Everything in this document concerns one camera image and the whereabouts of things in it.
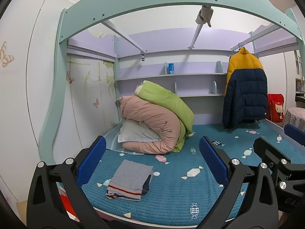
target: blue padding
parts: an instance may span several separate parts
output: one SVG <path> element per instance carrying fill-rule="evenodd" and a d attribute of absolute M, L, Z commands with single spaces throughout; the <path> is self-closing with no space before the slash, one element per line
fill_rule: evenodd
<path fill-rule="evenodd" d="M 219 184 L 227 185 L 228 179 L 228 169 L 220 159 L 216 151 L 210 145 L 210 143 L 202 137 L 199 141 L 199 150 L 206 161 L 210 171 L 212 172 L 215 180 Z"/>
<path fill-rule="evenodd" d="M 89 182 L 105 150 L 106 140 L 104 137 L 101 137 L 78 167 L 76 182 L 79 187 Z"/>
<path fill-rule="evenodd" d="M 284 133 L 298 142 L 300 145 L 305 146 L 305 132 L 299 130 L 298 128 L 287 124 L 284 128 Z"/>

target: gray folded shirt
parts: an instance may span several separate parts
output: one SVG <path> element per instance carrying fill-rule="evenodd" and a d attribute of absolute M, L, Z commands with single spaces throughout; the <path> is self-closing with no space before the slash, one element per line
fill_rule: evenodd
<path fill-rule="evenodd" d="M 120 198 L 130 201 L 140 201 L 143 184 L 151 175 L 153 167 L 124 160 L 110 179 L 106 197 L 109 199 Z"/>

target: yellow and navy jacket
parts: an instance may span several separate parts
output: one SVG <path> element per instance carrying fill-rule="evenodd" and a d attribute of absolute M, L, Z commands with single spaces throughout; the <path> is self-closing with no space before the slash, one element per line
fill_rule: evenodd
<path fill-rule="evenodd" d="M 262 64 L 242 47 L 229 60 L 222 114 L 224 127 L 265 119 L 267 93 L 267 77 Z"/>

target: metal support beam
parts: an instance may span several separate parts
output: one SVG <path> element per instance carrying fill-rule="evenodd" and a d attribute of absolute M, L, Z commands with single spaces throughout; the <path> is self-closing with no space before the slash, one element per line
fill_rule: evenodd
<path fill-rule="evenodd" d="M 111 21 L 103 21 L 101 24 L 108 27 L 110 30 L 117 33 L 119 36 L 121 36 L 123 39 L 127 40 L 130 44 L 132 44 L 134 47 L 138 48 L 141 53 L 144 53 L 144 48 L 141 47 L 137 42 L 135 42 L 132 38 L 130 38 L 128 35 L 126 35 L 122 30 L 117 28 Z"/>
<path fill-rule="evenodd" d="M 192 50 L 192 49 L 194 48 L 195 42 L 196 42 L 196 40 L 197 40 L 197 38 L 198 38 L 198 35 L 199 35 L 199 33 L 200 33 L 201 29 L 202 29 L 202 26 L 203 26 L 203 24 L 198 24 L 198 25 L 197 25 L 197 28 L 196 28 L 194 37 L 193 37 L 193 39 L 192 39 L 192 43 L 191 43 L 191 45 L 189 46 L 189 49 L 190 49 L 190 50 Z"/>
<path fill-rule="evenodd" d="M 277 25 L 272 25 L 266 29 L 264 29 L 263 31 L 251 36 L 249 39 L 244 40 L 243 42 L 239 43 L 238 45 L 235 45 L 234 47 L 231 48 L 232 51 L 235 51 L 236 49 L 240 48 L 241 46 L 247 45 L 249 43 L 251 43 L 252 41 L 259 39 L 269 33 L 272 33 L 276 30 L 280 29 L 279 26 Z"/>

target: shelf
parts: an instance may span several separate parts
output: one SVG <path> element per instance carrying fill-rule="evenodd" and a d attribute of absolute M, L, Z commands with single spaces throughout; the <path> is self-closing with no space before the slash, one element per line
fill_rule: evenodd
<path fill-rule="evenodd" d="M 189 75 L 227 75 L 227 73 L 189 73 L 189 74 L 168 74 L 168 75 L 158 75 L 158 76 L 148 76 L 148 77 L 132 77 L 132 78 L 122 78 L 116 81 L 133 80 L 133 79 L 143 79 L 152 77 L 172 77 L 172 76 L 189 76 Z"/>
<path fill-rule="evenodd" d="M 178 95 L 180 98 L 185 97 L 206 97 L 206 96 L 225 96 L 225 94 L 206 94 L 206 95 Z"/>

